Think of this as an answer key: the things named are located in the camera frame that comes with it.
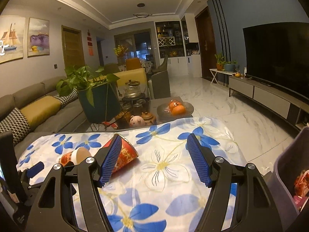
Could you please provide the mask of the red gold paper cup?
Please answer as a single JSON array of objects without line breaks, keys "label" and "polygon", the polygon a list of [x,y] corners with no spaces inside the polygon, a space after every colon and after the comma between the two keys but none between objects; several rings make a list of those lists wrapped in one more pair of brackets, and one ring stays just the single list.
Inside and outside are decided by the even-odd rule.
[{"label": "red gold paper cup", "polygon": [[119,171],[120,169],[122,169],[123,167],[125,167],[139,157],[139,154],[134,148],[134,146],[123,135],[119,136],[121,137],[122,142],[121,152],[118,156],[112,173]]}]

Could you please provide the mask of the red snack wrapper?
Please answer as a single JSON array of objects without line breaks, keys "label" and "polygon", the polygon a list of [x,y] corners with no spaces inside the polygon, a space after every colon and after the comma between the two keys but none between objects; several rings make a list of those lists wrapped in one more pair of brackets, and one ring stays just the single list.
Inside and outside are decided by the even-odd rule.
[{"label": "red snack wrapper", "polygon": [[308,170],[302,171],[294,182],[295,194],[305,197],[308,194]]}]

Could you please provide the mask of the orange white paper cup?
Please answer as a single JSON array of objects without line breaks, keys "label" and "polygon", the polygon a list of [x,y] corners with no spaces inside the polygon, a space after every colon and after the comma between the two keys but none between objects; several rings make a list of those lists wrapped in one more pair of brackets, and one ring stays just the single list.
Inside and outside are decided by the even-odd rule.
[{"label": "orange white paper cup", "polygon": [[71,152],[59,156],[57,163],[60,163],[63,166],[78,165],[83,160],[91,156],[91,153],[85,147],[79,147]]}]

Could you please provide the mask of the grey plastic trash bin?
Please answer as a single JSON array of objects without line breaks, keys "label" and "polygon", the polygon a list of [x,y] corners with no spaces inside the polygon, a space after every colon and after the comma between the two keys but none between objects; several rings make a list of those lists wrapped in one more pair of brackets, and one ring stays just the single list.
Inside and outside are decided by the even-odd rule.
[{"label": "grey plastic trash bin", "polygon": [[293,200],[295,195],[294,182],[301,172],[307,169],[308,127],[305,127],[284,152],[279,155],[267,182],[284,231],[292,225],[300,214]]}]

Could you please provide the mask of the patterned black white cushion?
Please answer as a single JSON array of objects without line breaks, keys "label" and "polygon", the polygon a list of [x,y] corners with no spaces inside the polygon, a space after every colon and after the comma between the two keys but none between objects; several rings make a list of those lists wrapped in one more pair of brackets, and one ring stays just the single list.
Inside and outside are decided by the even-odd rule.
[{"label": "patterned black white cushion", "polygon": [[22,112],[15,107],[0,123],[1,133],[11,131],[14,146],[20,143],[29,133],[30,125]]}]

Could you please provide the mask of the yellow cushion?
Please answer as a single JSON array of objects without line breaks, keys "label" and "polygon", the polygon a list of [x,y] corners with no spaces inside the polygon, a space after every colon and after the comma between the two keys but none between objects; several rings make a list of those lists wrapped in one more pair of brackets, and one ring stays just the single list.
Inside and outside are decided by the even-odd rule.
[{"label": "yellow cushion", "polygon": [[35,130],[60,110],[61,103],[52,96],[45,96],[21,109],[28,120],[30,130]]}]

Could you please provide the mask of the grey sectional sofa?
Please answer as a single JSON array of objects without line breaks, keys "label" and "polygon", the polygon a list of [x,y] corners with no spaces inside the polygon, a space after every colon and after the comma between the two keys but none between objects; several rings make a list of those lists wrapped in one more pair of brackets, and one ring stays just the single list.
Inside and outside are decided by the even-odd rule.
[{"label": "grey sectional sofa", "polygon": [[56,85],[64,78],[50,78],[1,97],[1,132],[13,132],[17,159],[42,136],[89,127],[77,92],[59,96]]}]

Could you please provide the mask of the floral blue white tablecloth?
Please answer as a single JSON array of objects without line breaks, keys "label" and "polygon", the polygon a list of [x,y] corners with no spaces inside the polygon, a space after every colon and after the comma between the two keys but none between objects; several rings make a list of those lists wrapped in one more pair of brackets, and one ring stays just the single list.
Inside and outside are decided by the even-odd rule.
[{"label": "floral blue white tablecloth", "polygon": [[[139,154],[98,190],[114,231],[194,231],[210,189],[200,180],[186,149],[189,134],[230,164],[245,166],[232,133],[215,118],[183,118],[119,132]],[[79,147],[92,156],[111,132],[39,135],[18,159],[18,170],[45,165],[30,184],[44,181],[59,158]]]}]

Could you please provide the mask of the grey tv console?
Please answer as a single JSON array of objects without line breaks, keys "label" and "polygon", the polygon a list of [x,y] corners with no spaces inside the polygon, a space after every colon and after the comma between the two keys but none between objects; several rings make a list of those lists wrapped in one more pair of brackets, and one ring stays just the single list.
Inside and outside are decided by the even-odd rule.
[{"label": "grey tv console", "polygon": [[298,130],[308,126],[308,103],[249,78],[231,77],[229,95],[239,93],[280,116]]}]

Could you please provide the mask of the pink pig figurine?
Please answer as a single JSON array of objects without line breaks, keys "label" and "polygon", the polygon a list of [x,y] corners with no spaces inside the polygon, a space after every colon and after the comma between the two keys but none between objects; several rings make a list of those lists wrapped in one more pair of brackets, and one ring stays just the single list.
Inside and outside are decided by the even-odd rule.
[{"label": "pink pig figurine", "polygon": [[145,127],[146,122],[141,116],[131,116],[129,121],[130,127]]}]

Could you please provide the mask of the green potted plant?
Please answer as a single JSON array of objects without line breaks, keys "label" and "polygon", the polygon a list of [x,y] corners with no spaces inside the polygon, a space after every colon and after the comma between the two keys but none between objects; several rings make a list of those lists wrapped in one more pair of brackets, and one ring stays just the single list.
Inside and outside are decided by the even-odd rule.
[{"label": "green potted plant", "polygon": [[96,71],[89,66],[67,67],[66,78],[56,85],[60,96],[77,91],[85,116],[92,124],[109,122],[121,112],[117,92],[119,77],[113,73],[104,75],[103,72],[103,67]]}]

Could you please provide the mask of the plate of oranges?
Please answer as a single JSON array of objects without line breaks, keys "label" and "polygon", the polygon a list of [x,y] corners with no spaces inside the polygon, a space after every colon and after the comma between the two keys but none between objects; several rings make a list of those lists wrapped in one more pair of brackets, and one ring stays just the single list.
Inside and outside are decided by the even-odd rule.
[{"label": "plate of oranges", "polygon": [[162,119],[179,119],[190,117],[194,112],[194,107],[189,102],[170,100],[157,107],[157,114]]}]

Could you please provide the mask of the glass teapot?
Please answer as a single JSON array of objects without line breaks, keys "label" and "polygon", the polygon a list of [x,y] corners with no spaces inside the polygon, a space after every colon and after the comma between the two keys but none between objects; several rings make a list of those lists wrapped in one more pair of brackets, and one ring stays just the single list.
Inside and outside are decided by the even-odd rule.
[{"label": "glass teapot", "polygon": [[129,80],[125,83],[124,89],[127,98],[138,97],[141,94],[140,82],[136,80]]}]

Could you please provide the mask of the white folding side table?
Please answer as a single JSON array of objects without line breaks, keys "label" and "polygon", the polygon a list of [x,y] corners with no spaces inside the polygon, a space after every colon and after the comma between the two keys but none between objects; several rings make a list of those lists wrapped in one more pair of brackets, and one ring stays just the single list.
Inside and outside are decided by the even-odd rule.
[{"label": "white folding side table", "polygon": [[218,70],[218,69],[210,69],[210,73],[213,76],[213,78],[211,80],[211,84],[213,84],[214,82],[216,84],[218,84],[217,75],[222,74],[223,77],[224,77],[223,85],[226,86],[226,87],[228,87],[228,85],[229,85],[229,78],[236,74],[235,72],[228,72],[228,71]]}]

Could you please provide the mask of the wooden door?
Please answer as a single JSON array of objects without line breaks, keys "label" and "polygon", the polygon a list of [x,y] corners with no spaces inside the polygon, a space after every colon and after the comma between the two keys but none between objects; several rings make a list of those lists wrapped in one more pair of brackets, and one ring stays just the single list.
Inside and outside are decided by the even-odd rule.
[{"label": "wooden door", "polygon": [[64,25],[61,30],[65,68],[85,66],[81,31]]}]

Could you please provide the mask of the small potted plant orange pot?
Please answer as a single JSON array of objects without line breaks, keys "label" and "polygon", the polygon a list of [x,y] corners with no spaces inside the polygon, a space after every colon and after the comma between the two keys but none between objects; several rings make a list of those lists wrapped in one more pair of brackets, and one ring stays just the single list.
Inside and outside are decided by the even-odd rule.
[{"label": "small potted plant orange pot", "polygon": [[217,70],[223,70],[225,66],[225,56],[220,52],[215,54]]}]

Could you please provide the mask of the purple abstract painting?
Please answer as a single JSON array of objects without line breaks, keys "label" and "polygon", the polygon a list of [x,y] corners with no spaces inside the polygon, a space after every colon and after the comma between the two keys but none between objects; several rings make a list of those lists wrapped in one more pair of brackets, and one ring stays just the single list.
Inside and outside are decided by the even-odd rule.
[{"label": "purple abstract painting", "polygon": [[50,21],[30,18],[27,33],[27,57],[50,55]]}]

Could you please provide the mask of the black flat television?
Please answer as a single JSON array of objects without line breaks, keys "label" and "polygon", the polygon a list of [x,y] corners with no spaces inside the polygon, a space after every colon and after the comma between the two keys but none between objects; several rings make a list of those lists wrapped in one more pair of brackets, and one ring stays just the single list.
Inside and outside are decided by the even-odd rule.
[{"label": "black flat television", "polygon": [[308,99],[308,23],[243,29],[247,74]]}]

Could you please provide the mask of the sailboat painting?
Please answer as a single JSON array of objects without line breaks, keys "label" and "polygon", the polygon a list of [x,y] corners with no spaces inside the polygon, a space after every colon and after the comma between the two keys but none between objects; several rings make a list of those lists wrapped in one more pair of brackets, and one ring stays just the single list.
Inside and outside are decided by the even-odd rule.
[{"label": "sailboat painting", "polygon": [[1,63],[23,59],[26,19],[20,16],[1,16]]}]

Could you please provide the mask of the dark entrance door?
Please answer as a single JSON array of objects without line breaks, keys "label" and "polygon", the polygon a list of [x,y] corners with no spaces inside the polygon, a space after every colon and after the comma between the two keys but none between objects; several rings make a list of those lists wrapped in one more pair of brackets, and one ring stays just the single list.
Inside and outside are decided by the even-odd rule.
[{"label": "dark entrance door", "polygon": [[216,68],[216,43],[208,6],[195,17],[201,55],[202,78],[211,81],[210,69]]}]

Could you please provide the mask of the display cabinet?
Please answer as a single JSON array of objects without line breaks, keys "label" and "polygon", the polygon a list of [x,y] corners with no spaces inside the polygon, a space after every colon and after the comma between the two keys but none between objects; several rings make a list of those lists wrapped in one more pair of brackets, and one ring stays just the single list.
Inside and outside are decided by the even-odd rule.
[{"label": "display cabinet", "polygon": [[154,26],[160,59],[168,56],[169,76],[200,78],[202,64],[195,16],[185,13],[180,20],[157,21]]}]

